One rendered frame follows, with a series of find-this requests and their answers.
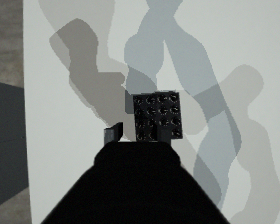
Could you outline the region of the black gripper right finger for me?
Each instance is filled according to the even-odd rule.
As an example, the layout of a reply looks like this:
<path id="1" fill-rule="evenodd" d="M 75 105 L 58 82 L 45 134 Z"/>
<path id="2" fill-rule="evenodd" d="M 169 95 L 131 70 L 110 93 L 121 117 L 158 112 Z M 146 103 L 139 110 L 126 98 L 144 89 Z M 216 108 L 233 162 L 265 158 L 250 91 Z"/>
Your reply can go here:
<path id="1" fill-rule="evenodd" d="M 167 142 L 171 146 L 171 129 L 164 128 L 157 122 L 153 122 L 153 137 L 158 142 Z"/>

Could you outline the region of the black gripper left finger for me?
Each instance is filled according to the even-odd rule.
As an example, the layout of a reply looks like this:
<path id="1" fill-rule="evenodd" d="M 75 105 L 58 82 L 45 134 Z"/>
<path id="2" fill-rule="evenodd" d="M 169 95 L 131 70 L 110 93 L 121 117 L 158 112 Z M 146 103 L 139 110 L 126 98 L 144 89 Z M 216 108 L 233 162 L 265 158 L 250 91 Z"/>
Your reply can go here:
<path id="1" fill-rule="evenodd" d="M 104 146 L 108 142 L 120 141 L 123 136 L 123 122 L 118 122 L 111 128 L 104 129 Z"/>

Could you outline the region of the black knob box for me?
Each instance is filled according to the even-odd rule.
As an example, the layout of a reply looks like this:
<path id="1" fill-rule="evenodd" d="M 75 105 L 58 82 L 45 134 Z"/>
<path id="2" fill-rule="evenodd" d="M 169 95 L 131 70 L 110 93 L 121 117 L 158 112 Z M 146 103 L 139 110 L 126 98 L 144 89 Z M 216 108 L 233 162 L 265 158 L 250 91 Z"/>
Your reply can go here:
<path id="1" fill-rule="evenodd" d="M 178 96 L 179 92 L 133 96 L 136 141 L 156 141 L 153 122 L 171 129 L 171 140 L 183 139 Z"/>

